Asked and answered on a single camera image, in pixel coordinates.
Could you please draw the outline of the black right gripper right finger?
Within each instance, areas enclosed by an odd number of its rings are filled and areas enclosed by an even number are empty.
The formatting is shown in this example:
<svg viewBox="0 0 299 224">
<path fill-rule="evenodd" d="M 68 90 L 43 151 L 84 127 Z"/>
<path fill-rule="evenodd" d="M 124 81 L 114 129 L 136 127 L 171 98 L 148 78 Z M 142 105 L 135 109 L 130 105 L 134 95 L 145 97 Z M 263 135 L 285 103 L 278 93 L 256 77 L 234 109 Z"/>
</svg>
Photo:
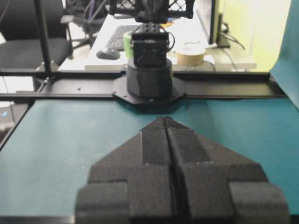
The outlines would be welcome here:
<svg viewBox="0 0 299 224">
<path fill-rule="evenodd" d="M 287 224 L 282 190 L 262 166 L 165 118 L 171 152 L 193 224 Z"/>
</svg>

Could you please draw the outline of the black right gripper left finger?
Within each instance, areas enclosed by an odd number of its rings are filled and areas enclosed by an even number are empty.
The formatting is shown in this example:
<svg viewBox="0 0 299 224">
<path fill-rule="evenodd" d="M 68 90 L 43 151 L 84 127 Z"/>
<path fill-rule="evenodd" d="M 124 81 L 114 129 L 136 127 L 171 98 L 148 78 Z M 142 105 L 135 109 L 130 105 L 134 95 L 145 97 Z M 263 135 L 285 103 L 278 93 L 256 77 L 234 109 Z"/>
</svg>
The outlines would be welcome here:
<svg viewBox="0 0 299 224">
<path fill-rule="evenodd" d="M 95 162 L 77 194 L 78 224 L 168 224 L 171 157 L 163 118 Z"/>
</svg>

